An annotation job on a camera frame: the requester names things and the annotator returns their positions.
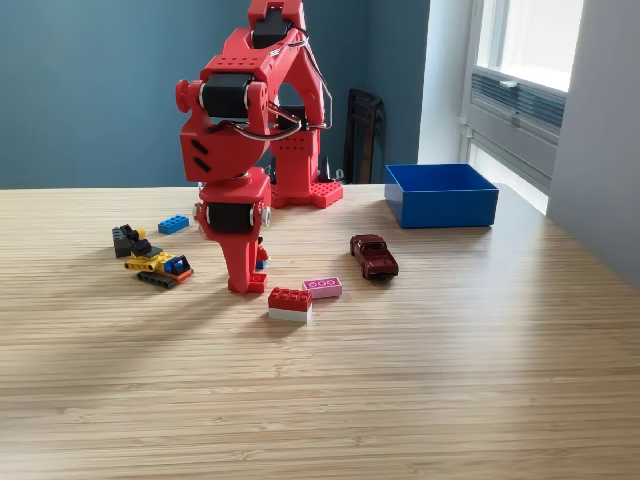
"pink lego brick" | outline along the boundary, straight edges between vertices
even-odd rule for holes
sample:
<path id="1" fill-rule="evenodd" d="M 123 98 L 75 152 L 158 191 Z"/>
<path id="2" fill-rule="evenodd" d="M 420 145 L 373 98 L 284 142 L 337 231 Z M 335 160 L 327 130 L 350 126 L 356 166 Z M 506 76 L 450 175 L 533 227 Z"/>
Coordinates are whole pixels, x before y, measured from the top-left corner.
<path id="1" fill-rule="evenodd" d="M 342 283 L 337 277 L 307 280 L 302 282 L 302 289 L 311 292 L 314 300 L 342 295 Z"/>

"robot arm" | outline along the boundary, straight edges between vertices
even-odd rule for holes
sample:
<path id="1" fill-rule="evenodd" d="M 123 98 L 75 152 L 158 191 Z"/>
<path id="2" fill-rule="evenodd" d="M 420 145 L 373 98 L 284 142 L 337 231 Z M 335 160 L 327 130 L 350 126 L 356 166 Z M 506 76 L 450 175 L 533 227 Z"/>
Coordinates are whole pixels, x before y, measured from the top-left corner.
<path id="1" fill-rule="evenodd" d="M 331 126 L 324 121 L 323 88 L 328 89 L 308 44 L 302 0 L 253 0 L 249 22 L 250 28 L 231 35 L 199 80 L 182 80 L 176 88 L 178 108 L 192 112 L 181 134 L 187 180 L 218 182 L 242 175 L 270 142 L 303 128 L 305 119 L 276 104 L 283 82 L 302 98 L 308 130 Z M 289 127 L 274 127 L 277 117 L 288 120 Z M 212 118 L 223 120 L 213 123 Z"/>
<path id="2" fill-rule="evenodd" d="M 266 275 L 255 267 L 270 206 L 294 198 L 324 208 L 327 198 L 342 197 L 342 187 L 318 184 L 320 131 L 331 127 L 323 89 L 331 95 L 309 47 L 302 0 L 253 0 L 249 23 L 229 37 L 198 80 L 178 83 L 176 103 L 191 112 L 180 134 L 187 180 L 206 183 L 195 218 L 222 247 L 229 289 L 262 293 Z M 278 105 L 284 82 L 304 107 Z M 262 169 L 252 168 L 270 144 L 279 171 L 273 188 Z"/>

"black chair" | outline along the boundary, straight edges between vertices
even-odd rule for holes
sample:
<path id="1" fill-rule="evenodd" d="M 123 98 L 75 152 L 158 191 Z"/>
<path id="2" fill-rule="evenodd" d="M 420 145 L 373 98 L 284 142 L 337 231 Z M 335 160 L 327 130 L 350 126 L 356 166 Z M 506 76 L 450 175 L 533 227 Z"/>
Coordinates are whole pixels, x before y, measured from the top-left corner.
<path id="1" fill-rule="evenodd" d="M 383 147 L 384 132 L 385 114 L 382 99 L 361 90 L 349 90 L 344 142 L 344 183 L 371 183 L 375 141 L 378 139 Z M 358 153 L 360 161 L 356 162 Z"/>

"toy car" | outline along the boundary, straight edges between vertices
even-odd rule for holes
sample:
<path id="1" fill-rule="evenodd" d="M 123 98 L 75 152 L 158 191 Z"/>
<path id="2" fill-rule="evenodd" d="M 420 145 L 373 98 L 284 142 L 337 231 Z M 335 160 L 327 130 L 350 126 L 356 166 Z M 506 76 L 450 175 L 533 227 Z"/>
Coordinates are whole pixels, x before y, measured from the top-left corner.
<path id="1" fill-rule="evenodd" d="M 399 272 L 398 264 L 378 235 L 356 235 L 351 239 L 351 255 L 358 259 L 362 277 L 367 280 L 390 280 Z"/>

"blue box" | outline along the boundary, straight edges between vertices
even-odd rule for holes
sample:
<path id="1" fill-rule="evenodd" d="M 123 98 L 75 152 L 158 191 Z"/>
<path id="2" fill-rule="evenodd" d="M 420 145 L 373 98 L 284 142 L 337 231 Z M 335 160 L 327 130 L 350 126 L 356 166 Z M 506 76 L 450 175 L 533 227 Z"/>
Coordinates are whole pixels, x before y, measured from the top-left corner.
<path id="1" fill-rule="evenodd" d="M 498 189 L 463 163 L 388 165 L 385 198 L 402 228 L 493 225 Z"/>
<path id="2" fill-rule="evenodd" d="M 158 224 L 158 232 L 163 233 L 165 235 L 173 235 L 176 232 L 179 232 L 183 228 L 187 228 L 189 226 L 189 219 L 187 217 L 183 217 L 182 215 L 176 215 L 164 222 Z"/>

